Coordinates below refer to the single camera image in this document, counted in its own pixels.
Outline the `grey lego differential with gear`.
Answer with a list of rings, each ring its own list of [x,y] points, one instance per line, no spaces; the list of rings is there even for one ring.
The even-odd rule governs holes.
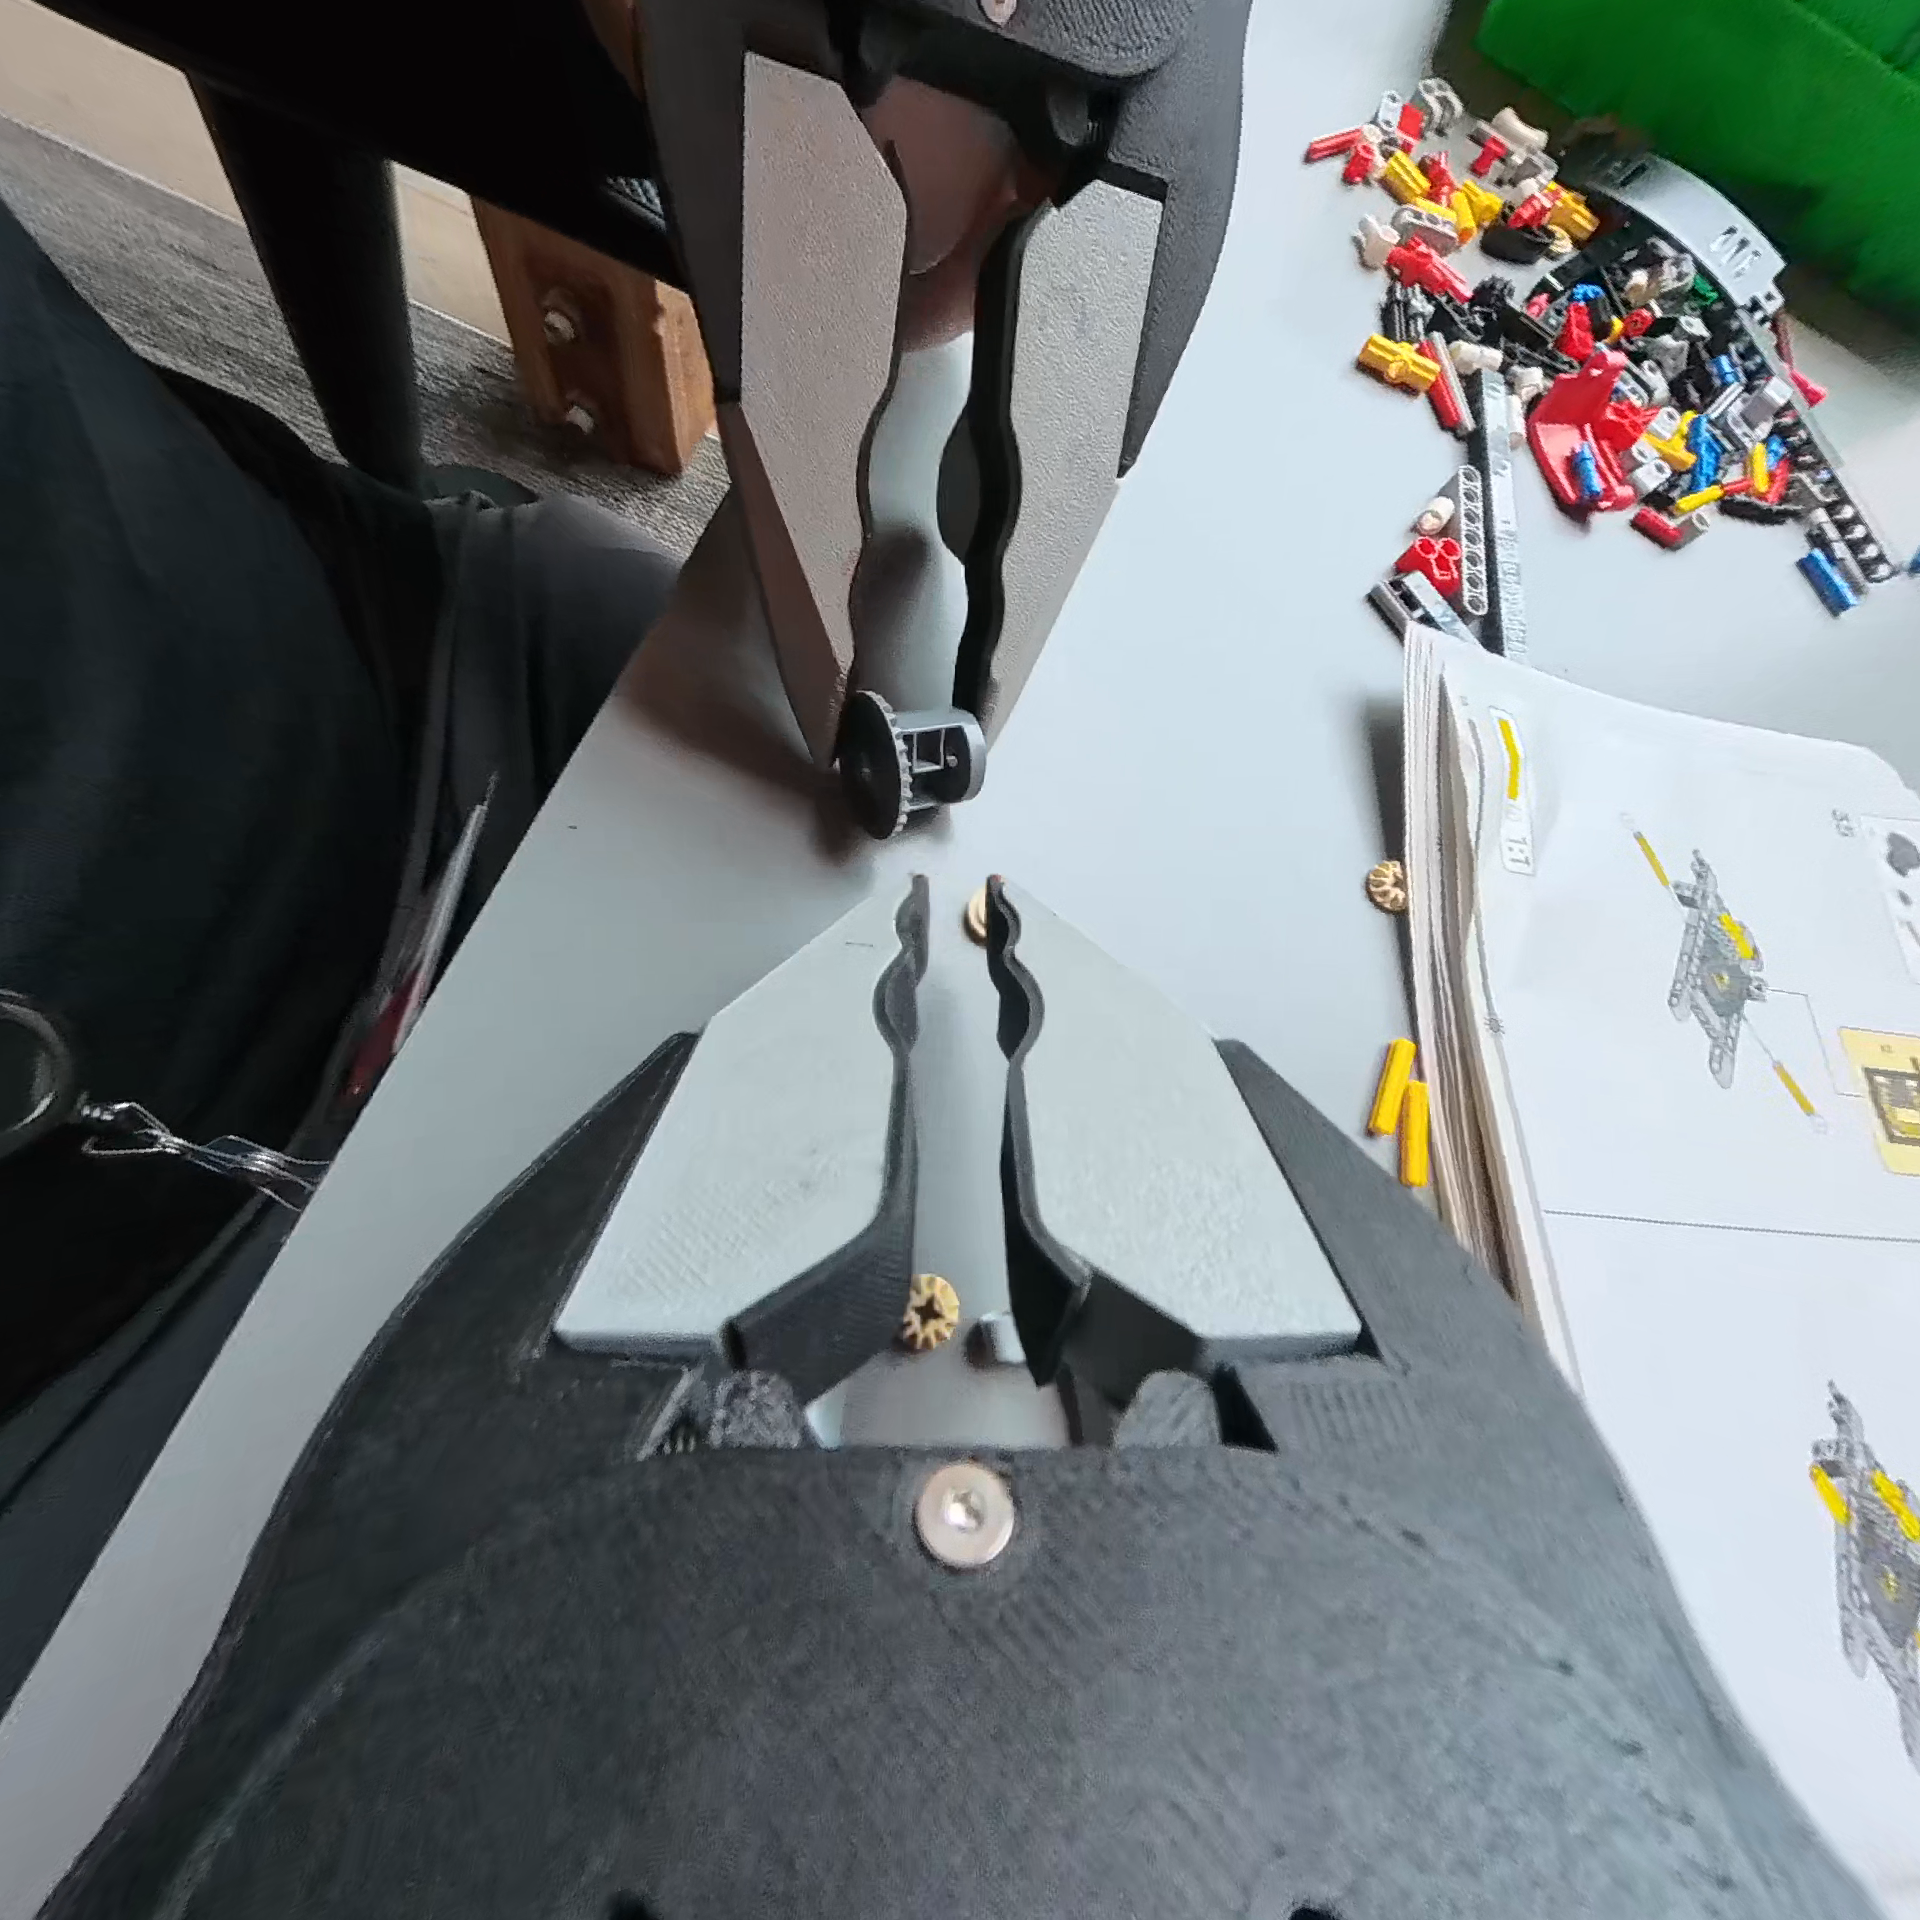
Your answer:
[[[971,711],[897,711],[857,691],[842,713],[834,766],[852,824],[890,842],[919,817],[971,801],[988,745]]]

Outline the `pile of loose lego pieces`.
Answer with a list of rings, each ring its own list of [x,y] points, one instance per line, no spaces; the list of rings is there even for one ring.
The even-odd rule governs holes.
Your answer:
[[[1512,108],[1471,116],[1436,76],[1304,150],[1305,164],[1384,194],[1354,231],[1361,268],[1380,280],[1356,370],[1421,401],[1458,454],[1368,593],[1380,623],[1525,659],[1515,466],[1541,476],[1530,412],[1599,348],[1626,352],[1624,392],[1657,410],[1628,458],[1639,503],[1568,514],[1541,476],[1564,518],[1618,518],[1667,555],[1723,522],[1786,529],[1827,617],[1914,580],[1916,558],[1842,474],[1819,417],[1828,393],[1795,360],[1786,303],[1751,321],[1689,255],[1588,202],[1568,174],[1593,151],[1652,154],[1605,124],[1551,135]]]

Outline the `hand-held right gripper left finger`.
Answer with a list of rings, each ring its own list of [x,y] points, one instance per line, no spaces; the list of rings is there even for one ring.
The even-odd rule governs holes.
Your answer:
[[[916,874],[707,1022],[583,1255],[560,1343],[721,1360],[803,1404],[892,1345],[915,1258],[925,963]]]

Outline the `person's left hand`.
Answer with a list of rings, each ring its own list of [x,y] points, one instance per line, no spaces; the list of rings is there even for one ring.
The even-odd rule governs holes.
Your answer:
[[[897,339],[909,355],[971,332],[991,252],[1049,199],[1049,179],[995,115],[921,128],[895,150],[906,198]]]

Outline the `lego instruction booklet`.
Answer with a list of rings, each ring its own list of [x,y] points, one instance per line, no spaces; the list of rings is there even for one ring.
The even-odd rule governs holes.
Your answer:
[[[1748,1731],[1916,1916],[1916,795],[1429,626],[1401,782],[1437,1206]]]

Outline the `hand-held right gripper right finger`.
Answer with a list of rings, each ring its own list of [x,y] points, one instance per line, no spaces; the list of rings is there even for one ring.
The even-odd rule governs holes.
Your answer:
[[[1361,1315],[1209,1032],[1024,887],[988,883],[999,1190],[1029,1375],[1356,1353]]]

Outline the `red white card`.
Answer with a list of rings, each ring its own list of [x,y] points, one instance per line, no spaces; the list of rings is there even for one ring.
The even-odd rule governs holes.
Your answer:
[[[344,1084],[333,1112],[340,1118],[360,1113],[394,1059],[415,1034],[426,1004],[448,961],[450,934],[464,908],[476,850],[489,826],[497,777],[488,780],[482,798],[473,803],[457,838],[440,865],[431,865],[424,883],[401,912],[399,945],[383,961],[365,1014],[353,1032]]]

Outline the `black metal table frame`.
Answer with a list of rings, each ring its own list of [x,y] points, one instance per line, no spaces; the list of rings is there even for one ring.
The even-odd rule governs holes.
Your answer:
[[[426,484],[396,167],[683,287],[649,113],[579,2],[52,2],[186,76],[328,432]]]

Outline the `red lego seat piece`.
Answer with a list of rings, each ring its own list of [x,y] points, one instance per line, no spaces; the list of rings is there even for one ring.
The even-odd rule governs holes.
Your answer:
[[[1527,417],[1527,446],[1561,513],[1626,513],[1639,503],[1628,458],[1657,410],[1624,392],[1628,372],[1626,352],[1599,348],[1583,368],[1556,377]]]

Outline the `green box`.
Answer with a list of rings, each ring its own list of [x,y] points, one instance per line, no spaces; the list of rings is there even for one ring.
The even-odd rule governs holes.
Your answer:
[[[1861,305],[1917,316],[1916,2],[1493,2],[1477,49],[1611,116]]]

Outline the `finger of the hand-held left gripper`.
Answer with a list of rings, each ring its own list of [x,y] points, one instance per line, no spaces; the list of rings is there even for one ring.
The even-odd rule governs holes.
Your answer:
[[[897,379],[906,194],[834,81],[765,55],[743,68],[739,385],[719,423],[784,698],[827,768],[869,444]]]
[[[940,474],[964,572],[951,695],[1010,720],[1114,507],[1161,206],[1112,182],[1018,214],[977,278],[970,385]]]

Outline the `dark grey curved lego panel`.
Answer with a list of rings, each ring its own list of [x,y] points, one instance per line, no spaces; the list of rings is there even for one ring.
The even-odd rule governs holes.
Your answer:
[[[1568,174],[1588,202],[1689,255],[1719,297],[1751,321],[1783,312],[1786,256],[1737,203],[1651,151],[1593,151]]]

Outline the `person's dark clothed lap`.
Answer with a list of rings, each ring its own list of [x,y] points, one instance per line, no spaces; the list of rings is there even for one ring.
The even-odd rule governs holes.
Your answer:
[[[3,222],[3,958],[80,1084],[324,1160],[401,950],[450,961],[681,560],[424,499],[160,368]]]

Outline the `wooden table leg with bolts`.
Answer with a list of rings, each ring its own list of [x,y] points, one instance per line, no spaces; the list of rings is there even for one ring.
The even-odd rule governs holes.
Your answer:
[[[615,464],[683,474],[715,425],[683,290],[482,199],[472,216],[535,417]]]

